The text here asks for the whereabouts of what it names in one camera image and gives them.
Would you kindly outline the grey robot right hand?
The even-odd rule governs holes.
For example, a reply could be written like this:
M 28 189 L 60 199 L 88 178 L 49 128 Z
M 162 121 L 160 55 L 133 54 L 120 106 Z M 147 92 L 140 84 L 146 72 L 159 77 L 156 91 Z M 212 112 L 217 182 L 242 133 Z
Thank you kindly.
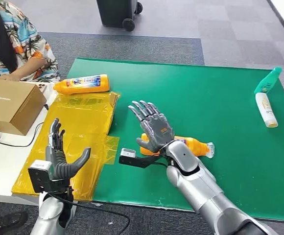
M 157 153 L 174 140 L 174 130 L 168 124 L 167 118 L 159 111 L 151 102 L 140 100 L 132 101 L 128 108 L 139 121 L 140 128 L 148 140 L 136 138 L 136 142 L 143 148 Z

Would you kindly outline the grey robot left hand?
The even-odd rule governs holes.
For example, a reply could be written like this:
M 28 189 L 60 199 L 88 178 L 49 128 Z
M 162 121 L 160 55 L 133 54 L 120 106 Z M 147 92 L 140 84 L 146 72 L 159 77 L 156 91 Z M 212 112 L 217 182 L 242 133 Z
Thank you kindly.
M 76 176 L 90 158 L 91 148 L 85 148 L 82 154 L 73 163 L 68 163 L 63 151 L 64 129 L 60 130 L 61 124 L 55 118 L 50 126 L 48 144 L 45 147 L 45 160 L 53 166 L 53 179 L 71 179 Z

